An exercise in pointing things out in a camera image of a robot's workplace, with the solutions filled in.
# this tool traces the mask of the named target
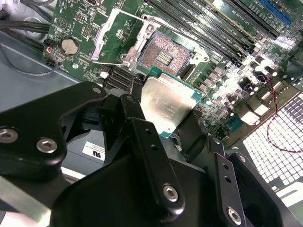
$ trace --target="sata port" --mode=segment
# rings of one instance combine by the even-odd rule
[[[97,4],[97,1],[96,0],[85,0],[87,1],[89,4],[95,6]]]

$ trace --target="silver screw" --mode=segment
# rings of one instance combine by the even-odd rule
[[[93,88],[93,91],[94,91],[94,92],[97,92],[97,93],[101,93],[101,92],[102,92],[102,91],[101,91],[99,88],[97,88],[97,87],[94,87],[94,88]]]
[[[73,67],[74,69],[77,69],[77,68],[79,68],[79,65],[78,65],[77,63],[73,63],[73,64],[72,64],[72,67]]]
[[[239,155],[239,159],[240,159],[242,162],[246,162],[246,159],[245,159],[242,155]]]
[[[213,140],[214,140],[217,144],[220,144],[220,141],[219,141],[216,137],[213,137]]]
[[[163,187],[164,196],[171,202],[176,202],[178,200],[178,193],[174,187],[170,185],[165,185]]]
[[[121,59],[121,60],[125,60],[125,58],[126,58],[126,54],[121,54],[121,55],[120,55],[120,59]]]
[[[40,150],[43,153],[51,154],[55,150],[57,150],[58,145],[54,140],[50,138],[44,138],[44,139],[40,139],[37,142],[36,147],[38,150]]]
[[[148,30],[149,32],[154,32],[154,31],[155,31],[154,25],[148,25],[148,26],[147,26],[147,30]]]
[[[135,58],[135,57],[131,57],[131,58],[129,59],[129,61],[130,61],[131,63],[136,63],[136,58]]]
[[[12,143],[18,139],[18,133],[13,129],[0,129],[0,143]]]
[[[241,225],[241,217],[235,209],[228,207],[227,214],[236,225]]]

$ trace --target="motherboard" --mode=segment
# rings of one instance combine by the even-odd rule
[[[128,91],[164,137],[193,108],[219,138],[258,124],[302,47],[302,0],[58,0],[44,45],[82,81]]]

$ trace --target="white label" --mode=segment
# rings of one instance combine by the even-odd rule
[[[102,161],[105,160],[105,149],[97,146],[96,144],[86,142],[82,152]]]

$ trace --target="dimm slot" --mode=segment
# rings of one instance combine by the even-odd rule
[[[268,38],[277,39],[280,34],[256,15],[250,8],[244,5],[240,0],[223,0],[225,3],[232,6],[236,11],[242,14],[256,29],[263,32]]]
[[[204,43],[202,43],[204,46],[208,46],[210,47],[210,49],[212,49],[213,51],[219,53],[220,55],[228,58],[228,59],[232,59],[233,57],[227,55],[226,53],[222,52],[220,49],[218,49],[215,45],[213,45],[210,41],[208,41],[207,39],[204,39],[198,35],[195,34],[195,31],[186,23],[184,23],[182,20],[179,20],[179,18],[177,18],[176,16],[174,16],[173,14],[171,14],[168,10],[166,10],[164,7],[161,7],[158,3],[156,3],[154,0],[151,0],[148,2],[150,5],[152,5],[153,7],[155,7],[157,10],[164,12],[165,14],[167,14],[168,16],[170,16],[172,19],[174,19],[177,23],[181,24],[181,26],[183,26],[185,28],[185,30],[187,30],[187,32],[191,33],[192,35],[196,36],[198,39],[203,40]]]
[[[211,26],[215,27],[217,30],[221,31],[221,33],[223,33],[225,36],[228,36],[234,43],[237,43],[239,46],[244,47],[246,44],[241,42],[241,40],[238,40],[237,38],[235,38],[232,34],[230,34],[228,31],[226,31],[224,28],[222,28],[220,25],[216,24],[211,17],[209,17],[205,12],[201,11],[201,10],[196,10],[194,7],[195,5],[193,5],[193,2],[189,1],[189,0],[184,0],[183,1],[188,7],[189,10],[191,10],[192,12],[196,13],[197,15],[201,16],[203,15],[203,19],[205,21],[207,21]],[[228,24],[229,29],[233,30],[234,32],[238,33],[238,30],[234,29],[234,27],[230,26]]]
[[[200,21],[197,21],[192,15],[190,15],[188,12],[184,11],[184,9],[180,8],[179,5],[176,4],[174,1],[172,1],[172,0],[165,0],[165,1],[168,2],[169,4],[171,4],[171,6],[174,9],[176,9],[177,11],[182,13],[183,16],[185,18],[187,18],[187,20],[189,20],[191,23],[196,24],[198,27],[205,30],[210,37],[212,37],[214,40],[217,40],[219,43],[221,43],[221,45],[225,46],[226,49],[229,49],[230,52],[234,52],[234,54],[239,52],[238,50],[235,49],[235,47],[231,46],[230,43],[226,42],[221,37],[214,34],[214,32],[210,28],[208,28],[207,26],[205,26],[203,24],[198,23]]]
[[[185,0],[185,1],[190,1],[193,4],[193,7],[196,7],[196,5],[193,3],[192,0]],[[239,36],[241,36],[243,39],[249,41],[250,43],[254,43],[257,42],[257,40],[253,39],[252,37],[250,37],[247,33],[245,33],[243,30],[241,30],[239,27],[236,27],[234,22],[229,21],[227,18],[225,18],[225,16],[223,16],[221,13],[219,13],[218,11],[216,11],[214,8],[212,7],[208,7],[204,2],[202,2],[201,0],[196,0],[197,4],[199,4],[200,6],[202,6],[204,9],[206,9],[207,11],[211,12],[213,14],[214,17],[217,18],[217,20],[222,21],[226,26],[228,26],[230,29],[234,30]]]
[[[265,6],[273,15],[275,15],[279,20],[281,20],[286,25],[291,25],[292,22],[283,15],[279,10],[277,10],[269,1],[258,0],[263,6]]]

